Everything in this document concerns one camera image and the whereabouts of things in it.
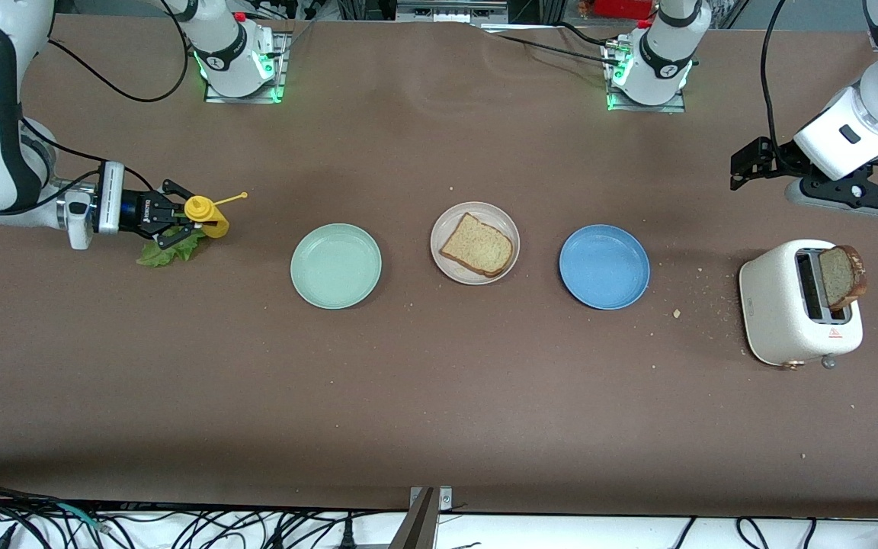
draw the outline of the light green plate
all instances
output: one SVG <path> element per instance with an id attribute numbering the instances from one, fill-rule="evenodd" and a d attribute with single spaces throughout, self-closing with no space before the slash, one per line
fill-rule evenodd
<path id="1" fill-rule="evenodd" d="M 293 287 L 307 303 L 344 309 L 368 297 L 381 275 L 381 251 L 365 230 L 347 223 L 314 229 L 290 260 Z"/>

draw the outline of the blue plate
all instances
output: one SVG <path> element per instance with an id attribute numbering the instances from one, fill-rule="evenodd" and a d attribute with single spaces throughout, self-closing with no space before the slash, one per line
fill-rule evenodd
<path id="1" fill-rule="evenodd" d="M 575 231 L 561 248 L 561 279 L 568 291 L 595 309 L 635 303 L 649 285 L 649 258 L 642 244 L 611 225 Z"/>

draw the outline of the bread slice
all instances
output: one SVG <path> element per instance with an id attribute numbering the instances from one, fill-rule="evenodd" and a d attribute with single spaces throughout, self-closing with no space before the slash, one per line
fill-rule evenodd
<path id="1" fill-rule="evenodd" d="M 856 248 L 836 246 L 819 254 L 828 308 L 843 310 L 867 290 L 863 258 Z"/>
<path id="2" fill-rule="evenodd" d="M 470 271 L 492 278 L 510 263 L 513 243 L 499 230 L 467 213 L 439 253 Z"/>

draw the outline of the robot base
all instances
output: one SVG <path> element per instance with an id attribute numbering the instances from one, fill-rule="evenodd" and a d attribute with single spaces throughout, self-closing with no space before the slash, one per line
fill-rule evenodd
<path id="1" fill-rule="evenodd" d="M 676 91 L 676 95 L 664 104 L 641 104 L 632 101 L 625 92 L 617 87 L 613 80 L 616 73 L 624 70 L 624 66 L 630 63 L 627 56 L 631 56 L 631 42 L 628 35 L 620 35 L 617 40 L 610 40 L 606 45 L 600 46 L 602 59 L 614 59 L 620 65 L 605 66 L 605 89 L 607 94 L 607 108 L 609 111 L 636 111 L 636 112 L 686 112 L 686 104 L 683 102 L 683 90 Z"/>
<path id="2" fill-rule="evenodd" d="M 262 59 L 261 69 L 272 72 L 273 78 L 263 84 L 257 91 L 241 98 L 231 98 L 220 94 L 210 84 L 205 86 L 205 103 L 233 104 L 277 104 L 283 101 L 283 89 L 287 84 L 287 70 L 290 65 L 290 43 L 293 34 L 290 32 L 273 31 L 273 58 Z"/>

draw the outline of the red object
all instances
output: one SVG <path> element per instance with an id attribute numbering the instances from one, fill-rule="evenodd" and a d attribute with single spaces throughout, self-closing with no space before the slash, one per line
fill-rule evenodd
<path id="1" fill-rule="evenodd" d="M 607 18 L 645 20 L 652 13 L 652 0 L 595 0 L 595 14 Z"/>

